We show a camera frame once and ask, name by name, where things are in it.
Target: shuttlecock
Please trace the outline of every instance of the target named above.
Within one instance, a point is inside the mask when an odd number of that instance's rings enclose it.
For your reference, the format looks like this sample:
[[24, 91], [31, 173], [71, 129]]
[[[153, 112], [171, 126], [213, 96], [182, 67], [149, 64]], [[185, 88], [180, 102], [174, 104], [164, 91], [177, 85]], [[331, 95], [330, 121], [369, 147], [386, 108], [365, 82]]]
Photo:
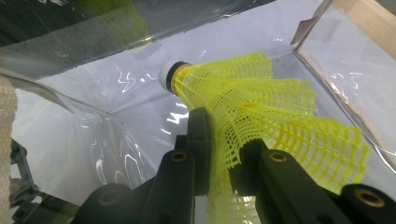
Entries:
[[233, 195], [228, 177], [228, 169], [240, 163], [240, 148], [254, 139], [289, 152], [319, 185], [333, 192], [364, 175], [369, 146], [361, 130], [315, 117], [315, 92], [309, 82], [273, 79], [265, 53], [197, 65], [168, 63], [159, 80], [189, 110], [204, 106], [211, 117], [211, 223], [259, 220], [254, 198]]

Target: shuttlecock cork base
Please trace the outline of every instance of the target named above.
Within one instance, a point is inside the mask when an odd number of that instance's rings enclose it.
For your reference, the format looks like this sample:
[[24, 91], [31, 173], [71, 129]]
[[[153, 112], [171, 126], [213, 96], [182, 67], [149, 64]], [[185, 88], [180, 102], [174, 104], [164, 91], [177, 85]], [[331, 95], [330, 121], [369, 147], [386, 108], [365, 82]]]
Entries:
[[160, 70], [159, 80], [161, 86], [166, 91], [170, 91], [173, 94], [177, 94], [173, 87], [174, 75], [177, 73], [177, 71], [179, 71], [180, 69], [186, 66], [191, 66], [191, 64], [184, 62], [176, 62], [176, 61], [170, 61], [165, 63]]

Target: white fabric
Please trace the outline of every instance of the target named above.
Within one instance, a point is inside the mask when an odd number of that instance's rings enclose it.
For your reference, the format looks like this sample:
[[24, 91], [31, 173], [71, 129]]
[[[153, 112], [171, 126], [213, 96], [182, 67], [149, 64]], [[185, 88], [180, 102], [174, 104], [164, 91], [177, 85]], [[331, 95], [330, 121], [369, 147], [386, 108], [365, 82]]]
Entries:
[[16, 109], [15, 90], [0, 76], [0, 223], [8, 223], [9, 220], [9, 154]]

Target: black band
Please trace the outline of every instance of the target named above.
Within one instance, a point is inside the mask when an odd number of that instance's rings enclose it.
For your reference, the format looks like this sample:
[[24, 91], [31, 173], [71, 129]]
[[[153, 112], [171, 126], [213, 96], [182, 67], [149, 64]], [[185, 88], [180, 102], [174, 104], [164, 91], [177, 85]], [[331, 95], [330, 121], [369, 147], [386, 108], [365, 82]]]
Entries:
[[172, 92], [172, 77], [175, 74], [176, 70], [183, 64], [186, 63], [183, 62], [175, 63], [174, 65], [172, 65], [171, 69], [169, 69], [168, 74], [166, 74], [166, 89], [168, 89], [170, 92]]

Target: clear plastic sheet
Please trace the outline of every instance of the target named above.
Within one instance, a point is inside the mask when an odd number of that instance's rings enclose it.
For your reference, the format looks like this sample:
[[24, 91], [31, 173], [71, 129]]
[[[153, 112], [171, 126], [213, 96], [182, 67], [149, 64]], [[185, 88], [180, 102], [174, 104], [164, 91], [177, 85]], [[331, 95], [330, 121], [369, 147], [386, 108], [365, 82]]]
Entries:
[[8, 70], [51, 76], [272, 1], [4, 0], [0, 58]]
[[396, 185], [396, 61], [334, 7], [320, 18], [298, 54], [373, 144], [379, 160], [371, 161], [367, 183], [395, 198], [396, 191], [389, 188]]
[[[277, 0], [39, 79], [60, 92], [69, 110], [31, 92], [17, 91], [19, 111], [12, 136], [27, 148], [35, 182], [51, 195], [82, 204], [105, 183], [135, 188], [154, 176], [176, 136], [186, 133], [186, 106], [157, 80], [161, 66], [171, 60], [204, 63], [266, 51], [273, 59], [275, 78], [312, 82], [318, 92], [319, 116], [351, 124], [343, 108], [289, 46], [298, 22], [310, 18], [319, 4]], [[22, 60], [24, 65], [30, 62]], [[375, 155], [369, 166], [365, 181], [396, 198], [392, 190], [396, 178], [388, 167]], [[199, 201], [195, 223], [205, 223], [205, 198]]]

